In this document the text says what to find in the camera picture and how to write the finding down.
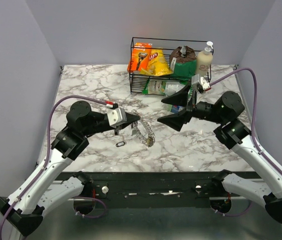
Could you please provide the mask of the black key tag with key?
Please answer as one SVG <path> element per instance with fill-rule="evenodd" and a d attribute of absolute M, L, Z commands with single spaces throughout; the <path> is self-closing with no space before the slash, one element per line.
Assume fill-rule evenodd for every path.
<path fill-rule="evenodd" d="M 125 146 L 126 144 L 127 144 L 127 143 L 126 143 L 126 141 L 125 141 L 125 138 L 122 136 L 121 141 L 117 142 L 117 143 L 115 144 L 115 146 L 116 146 L 117 148 L 119 148 L 119 147 Z"/>

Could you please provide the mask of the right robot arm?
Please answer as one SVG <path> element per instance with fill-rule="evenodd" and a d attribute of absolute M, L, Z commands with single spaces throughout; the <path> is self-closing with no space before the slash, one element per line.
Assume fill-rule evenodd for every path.
<path fill-rule="evenodd" d="M 282 167 L 273 167 L 274 159 L 264 157 L 266 151 L 252 137 L 251 130 L 238 116 L 244 111 L 239 94 L 227 91 L 214 103 L 194 103 L 188 97 L 189 86 L 168 96 L 162 103 L 181 106 L 178 113 L 160 117 L 158 122 L 180 131 L 192 118 L 219 124 L 213 132 L 220 143 L 244 159 L 263 179 L 258 184 L 239 177 L 228 170 L 221 171 L 211 183 L 211 191 L 222 196 L 226 192 L 242 196 L 261 207 L 278 223 L 282 224 Z"/>

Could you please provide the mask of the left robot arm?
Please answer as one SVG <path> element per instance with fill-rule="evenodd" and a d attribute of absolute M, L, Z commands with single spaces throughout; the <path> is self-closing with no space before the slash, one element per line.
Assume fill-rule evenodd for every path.
<path fill-rule="evenodd" d="M 82 172 L 62 184 L 52 187 L 59 174 L 89 145 L 88 138 L 106 131 L 117 133 L 140 120 L 136 114 L 125 112 L 116 103 L 97 100 L 106 107 L 105 113 L 92 111 L 92 98 L 75 95 L 77 102 L 66 115 L 66 126 L 48 140 L 47 155 L 26 181 L 8 197 L 0 197 L 0 239 L 3 225 L 8 221 L 22 236 L 31 235 L 44 217 L 65 201 L 78 196 L 85 198 L 92 190 L 90 178 Z"/>

